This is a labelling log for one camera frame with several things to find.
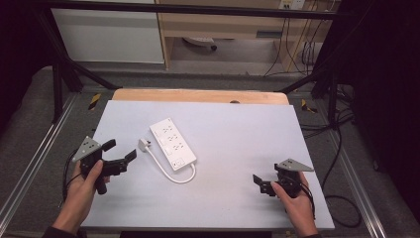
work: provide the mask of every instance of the floor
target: floor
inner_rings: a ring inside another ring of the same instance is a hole
[[[300,59],[296,61],[296,64],[302,72],[284,73],[281,63],[277,61],[276,64],[273,64],[276,60],[276,51],[270,41],[216,40],[216,44],[218,50],[213,52],[210,49],[191,46],[182,39],[177,39],[169,69],[153,65],[144,69],[132,64],[129,65],[129,69],[122,72],[118,66],[115,68],[101,67],[103,65],[95,66],[98,67],[96,68],[99,70],[98,73],[106,79],[133,87],[273,91],[281,89],[307,73],[305,72],[307,68]],[[277,72],[279,74],[263,77],[265,74]],[[87,130],[90,134],[94,133],[105,101],[112,96],[111,91],[99,88],[95,83],[84,78],[86,87],[81,94],[66,94],[67,98],[75,98],[77,106],[68,114],[60,135],[52,138],[53,145],[43,154],[37,149],[43,142],[47,131],[52,128],[48,118],[53,118],[51,81],[45,80],[45,78],[51,78],[48,70],[40,71],[36,75],[34,78],[36,83],[33,83],[32,86],[36,88],[30,88],[22,107],[12,118],[9,129],[0,138],[2,161],[0,175],[1,180],[6,181],[1,183],[0,204],[8,202],[9,195],[15,185],[19,183],[19,179],[28,165],[34,164],[34,167],[38,168],[38,172],[34,172],[36,175],[29,180],[32,185],[24,187],[27,195],[21,198],[21,205],[11,211],[15,216],[11,220],[7,220],[9,226],[5,237],[40,237],[44,226],[54,219],[58,213],[56,207],[59,204],[59,183],[54,178],[61,177],[62,165],[56,160],[62,155],[67,155],[80,141],[80,135],[86,135]],[[321,111],[325,102],[324,100],[312,100],[308,93],[312,86],[313,84],[308,83],[288,96],[291,104],[295,106],[300,123],[324,124]],[[86,110],[92,95],[98,91],[102,93],[102,99],[97,108],[94,111]],[[310,110],[302,110],[302,99],[306,99],[307,107]],[[368,194],[375,215],[380,221],[379,225],[386,232],[386,237],[420,237],[418,223],[413,220],[412,215],[410,216],[410,211],[404,205],[389,177],[374,171],[368,149],[358,133],[357,125],[351,123],[344,125],[342,133],[345,148],[342,155],[345,154],[351,158],[352,165]],[[335,133],[326,132],[307,139],[309,153],[317,174],[320,176],[327,172],[328,165],[331,164],[331,160],[335,156],[337,149],[334,144],[335,138]],[[43,163],[36,165],[33,160],[34,154],[41,155],[44,158]],[[10,165],[14,165],[13,170],[10,170]],[[352,178],[346,177],[345,169],[346,163],[343,161],[334,167],[325,192],[326,194],[344,195],[355,201],[355,197],[358,195],[349,185]],[[344,219],[346,222],[355,222],[356,214],[351,207],[348,207],[348,203],[340,200],[330,200],[329,203],[330,211],[334,216]],[[0,218],[3,218],[3,215],[4,210],[2,210]],[[380,234],[372,235],[369,232],[371,224],[368,223],[363,222],[358,228],[336,225],[337,228],[334,231],[323,231],[324,236],[383,237]],[[287,237],[284,232],[279,231],[273,237]],[[89,235],[89,237],[106,236],[115,237],[114,234]]]

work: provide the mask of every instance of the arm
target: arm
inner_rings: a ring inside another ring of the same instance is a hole
[[[95,194],[95,181],[102,172],[103,162],[99,160],[90,171],[86,179],[80,176],[80,162],[74,168],[75,178],[68,189],[68,196],[58,218],[50,227],[44,237],[52,237],[53,232],[67,233],[68,237],[75,237],[80,224],[89,214]]]
[[[308,186],[308,181],[302,172],[299,172],[302,183]],[[317,235],[314,217],[312,214],[312,207],[309,197],[300,191],[296,198],[291,198],[276,182],[271,182],[272,189],[274,189],[280,201],[284,204],[287,214],[293,224],[296,233],[299,237],[307,237]]]

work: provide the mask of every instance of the white power strip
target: white power strip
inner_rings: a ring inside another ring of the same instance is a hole
[[[197,160],[170,118],[157,122],[150,128],[174,171]]]

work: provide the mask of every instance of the gray carpet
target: gray carpet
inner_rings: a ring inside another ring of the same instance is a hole
[[[280,89],[296,78],[234,75],[185,75],[169,73],[101,73],[106,79],[127,87],[164,87],[164,88],[203,88],[272,91]],[[93,111],[87,110],[95,92],[95,84],[87,81],[88,88],[78,94],[62,131],[56,138],[44,164],[41,166],[30,189],[9,224],[7,232],[43,232],[52,224],[59,212],[62,167],[66,157],[76,149],[83,138],[92,136],[105,103],[112,97],[112,91],[102,92]],[[299,91],[310,89],[308,84]],[[302,111],[299,98],[290,99],[295,106],[297,117],[303,124],[323,124],[319,113]],[[12,191],[20,175],[24,172],[33,153],[47,132],[53,118],[52,80],[48,71],[41,71],[34,78],[21,109],[14,115],[0,141],[0,170],[2,187],[0,202],[3,204]],[[411,212],[396,192],[388,175],[373,170],[371,160],[357,125],[347,124],[342,128],[343,142],[354,163],[367,193],[389,237],[420,237],[420,228]],[[322,180],[331,164],[335,150],[328,133],[306,140],[319,180]],[[334,167],[325,189],[326,194],[343,195],[353,199],[348,182],[340,164]],[[347,222],[356,221],[356,213],[347,203],[331,201],[333,216]],[[364,223],[358,228],[346,228],[336,224],[336,229],[322,232],[326,237],[369,237]]]

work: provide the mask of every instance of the outlet socket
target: outlet socket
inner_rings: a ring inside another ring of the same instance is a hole
[[[197,160],[170,118],[155,123],[151,130],[174,171]]]
[[[290,6],[291,10],[302,10],[305,0],[293,0],[293,3]]]
[[[281,0],[279,9],[288,10],[291,9],[291,5],[293,4],[293,0]]]

